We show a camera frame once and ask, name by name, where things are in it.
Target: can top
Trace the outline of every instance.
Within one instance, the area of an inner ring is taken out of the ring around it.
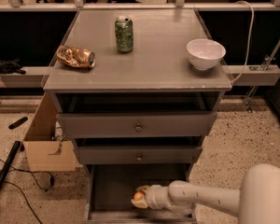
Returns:
[[[121,16],[116,18],[116,21],[120,21],[120,22],[128,22],[130,20],[131,19],[128,16],[126,16],[126,15],[121,15]]]

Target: cardboard box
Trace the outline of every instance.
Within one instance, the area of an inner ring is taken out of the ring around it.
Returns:
[[[36,110],[23,145],[31,171],[75,171],[77,159],[71,141],[63,141],[60,154],[51,155],[59,148],[59,141],[50,141],[54,135],[57,110],[49,94],[45,94]]]

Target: gray tabletop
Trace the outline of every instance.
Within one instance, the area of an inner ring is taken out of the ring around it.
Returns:
[[[117,52],[114,23],[119,15],[133,20],[133,51]],[[92,70],[56,62],[45,91],[226,91],[231,84],[221,65],[206,72],[193,68],[186,45],[206,34],[192,9],[82,10],[65,45],[96,54]]]

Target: desk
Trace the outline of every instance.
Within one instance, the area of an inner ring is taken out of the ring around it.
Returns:
[[[128,54],[116,50],[114,22],[121,14],[133,20],[134,49]],[[186,45],[196,38],[206,34],[192,9],[78,14],[65,45],[93,50],[96,65],[86,71],[56,62],[44,89],[89,174],[85,223],[194,221],[133,209],[130,199],[144,183],[188,178],[217,105],[231,89],[221,65],[199,72],[189,64]]]

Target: white cable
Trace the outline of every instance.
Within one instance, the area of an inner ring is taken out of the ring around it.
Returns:
[[[248,63],[248,56],[249,56],[249,52],[250,52],[250,43],[251,43],[251,35],[252,35],[252,27],[253,27],[253,22],[254,22],[254,9],[252,8],[252,6],[248,2],[246,2],[246,1],[238,1],[236,3],[242,4],[242,5],[247,5],[248,7],[250,7],[252,15],[251,15],[250,28],[249,28],[249,35],[248,35],[248,39],[247,39],[247,47],[246,47],[244,67],[243,67],[241,73],[236,78],[231,80],[231,83],[233,83],[234,81],[236,81],[236,80],[238,80],[240,78],[240,76],[243,74],[245,66]]]

